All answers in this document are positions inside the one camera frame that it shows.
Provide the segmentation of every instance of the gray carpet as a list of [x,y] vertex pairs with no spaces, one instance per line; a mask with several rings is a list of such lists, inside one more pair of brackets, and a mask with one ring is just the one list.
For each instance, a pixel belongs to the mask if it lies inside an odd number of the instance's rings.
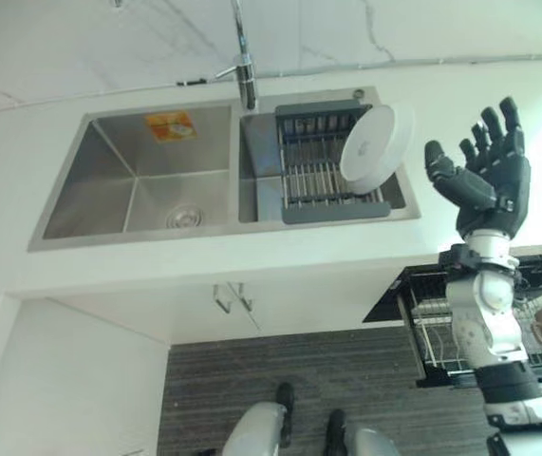
[[485,455],[486,425],[477,389],[418,389],[403,328],[321,332],[174,346],[160,417],[158,455],[222,448],[247,408],[294,385],[290,448],[319,455],[336,408],[381,430],[407,455]]

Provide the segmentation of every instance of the orange sticker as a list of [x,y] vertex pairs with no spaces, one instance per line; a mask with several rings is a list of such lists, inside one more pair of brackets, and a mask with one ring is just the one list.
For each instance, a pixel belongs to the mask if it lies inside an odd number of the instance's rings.
[[146,123],[158,143],[196,138],[195,127],[186,111],[163,112],[146,116]]

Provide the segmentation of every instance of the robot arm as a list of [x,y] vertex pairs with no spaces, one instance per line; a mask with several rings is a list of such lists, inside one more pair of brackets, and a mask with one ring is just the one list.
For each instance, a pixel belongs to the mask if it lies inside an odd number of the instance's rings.
[[455,340],[474,369],[488,422],[499,429],[488,449],[520,456],[542,454],[542,393],[513,314],[519,261],[509,255],[528,214],[530,164],[514,101],[503,100],[500,109],[507,134],[495,112],[484,109],[483,123],[472,128],[476,147],[460,143],[464,169],[436,141],[425,147],[425,166],[435,188],[460,208],[457,229],[465,243],[440,254],[439,263],[448,269]]

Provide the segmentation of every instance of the dish drying rack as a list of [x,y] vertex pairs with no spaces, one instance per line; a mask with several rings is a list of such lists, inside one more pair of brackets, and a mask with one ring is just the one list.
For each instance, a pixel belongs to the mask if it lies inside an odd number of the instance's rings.
[[391,204],[385,200],[382,186],[355,195],[340,173],[346,138],[370,107],[345,100],[276,108],[285,223],[389,215]]
[[[420,387],[473,386],[476,384],[473,370],[452,335],[452,312],[445,298],[447,274],[437,268],[435,271],[429,267],[420,269],[426,271],[410,272],[402,279],[399,292],[400,309],[424,376],[417,383]],[[542,344],[531,329],[534,315],[542,309],[542,263],[522,261],[520,272],[523,280],[516,289],[514,316],[521,328],[531,367],[542,381]]]

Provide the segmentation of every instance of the chrome faucet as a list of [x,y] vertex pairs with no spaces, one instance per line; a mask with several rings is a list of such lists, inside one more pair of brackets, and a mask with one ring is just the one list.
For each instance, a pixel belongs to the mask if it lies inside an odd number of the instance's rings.
[[240,53],[234,57],[234,65],[217,73],[215,78],[219,79],[234,72],[239,84],[239,95],[241,96],[243,108],[247,111],[255,111],[258,105],[258,95],[252,55],[248,50],[248,42],[243,31],[241,0],[231,0],[231,3],[233,5],[234,24],[236,25]]

